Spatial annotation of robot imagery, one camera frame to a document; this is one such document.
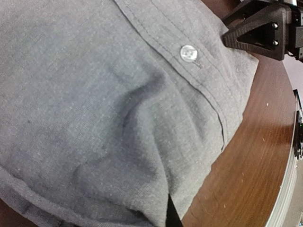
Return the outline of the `grey shirt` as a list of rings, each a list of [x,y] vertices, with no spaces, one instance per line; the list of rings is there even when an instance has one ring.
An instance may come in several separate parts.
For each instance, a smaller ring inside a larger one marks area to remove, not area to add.
[[[0,197],[41,227],[163,227],[238,129],[258,60],[199,0],[3,0]]]

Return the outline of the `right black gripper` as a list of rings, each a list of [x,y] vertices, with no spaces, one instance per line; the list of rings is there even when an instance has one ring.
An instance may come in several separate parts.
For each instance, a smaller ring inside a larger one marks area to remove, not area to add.
[[[303,61],[303,1],[244,0],[222,22],[228,26],[245,19],[222,35],[226,47],[263,55],[278,61],[287,54]]]

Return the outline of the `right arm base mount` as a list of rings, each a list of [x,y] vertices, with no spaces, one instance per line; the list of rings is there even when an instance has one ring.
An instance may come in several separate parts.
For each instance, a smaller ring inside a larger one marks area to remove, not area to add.
[[[296,101],[294,139],[293,139],[294,156],[298,160],[302,160],[303,159],[303,107],[301,104],[298,90],[295,89],[293,90],[293,92]]]

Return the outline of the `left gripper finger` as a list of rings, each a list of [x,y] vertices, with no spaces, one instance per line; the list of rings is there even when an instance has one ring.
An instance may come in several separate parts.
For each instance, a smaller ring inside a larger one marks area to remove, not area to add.
[[[181,219],[178,216],[170,194],[168,195],[166,226],[165,227],[183,227]]]

